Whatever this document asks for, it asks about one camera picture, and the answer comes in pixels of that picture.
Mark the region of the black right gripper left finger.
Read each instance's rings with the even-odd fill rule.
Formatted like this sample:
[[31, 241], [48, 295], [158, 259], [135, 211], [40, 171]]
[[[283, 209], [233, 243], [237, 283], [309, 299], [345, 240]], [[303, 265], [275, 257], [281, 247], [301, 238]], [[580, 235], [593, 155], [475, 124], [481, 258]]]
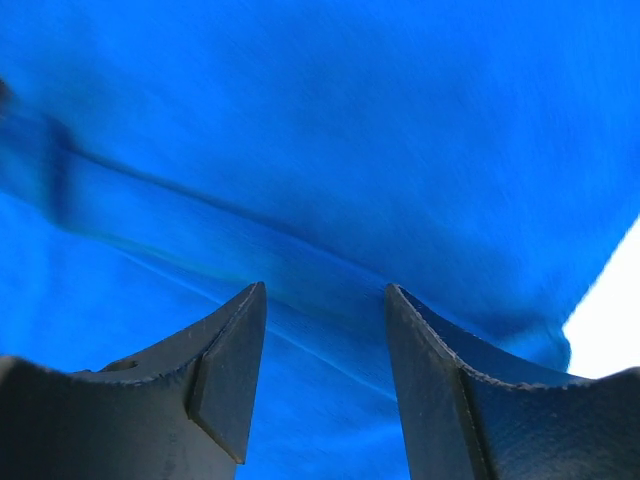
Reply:
[[91, 372], [1, 360], [5, 479], [231, 479], [245, 462], [266, 324], [254, 283]]

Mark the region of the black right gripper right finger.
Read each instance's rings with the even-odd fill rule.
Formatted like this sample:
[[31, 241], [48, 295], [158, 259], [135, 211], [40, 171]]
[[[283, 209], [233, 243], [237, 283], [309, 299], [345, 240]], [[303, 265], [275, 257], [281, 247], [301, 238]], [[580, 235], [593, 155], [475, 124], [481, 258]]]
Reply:
[[414, 479], [635, 479], [639, 372], [590, 380], [511, 355], [407, 291], [385, 321]]

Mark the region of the blue towel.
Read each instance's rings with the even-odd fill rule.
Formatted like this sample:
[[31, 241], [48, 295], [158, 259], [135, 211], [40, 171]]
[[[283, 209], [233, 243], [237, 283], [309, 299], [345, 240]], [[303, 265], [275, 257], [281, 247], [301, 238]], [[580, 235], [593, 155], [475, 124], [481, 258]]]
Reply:
[[405, 479], [395, 283], [551, 369], [639, 213], [635, 1], [5, 1], [1, 349], [99, 366], [262, 281], [243, 479]]

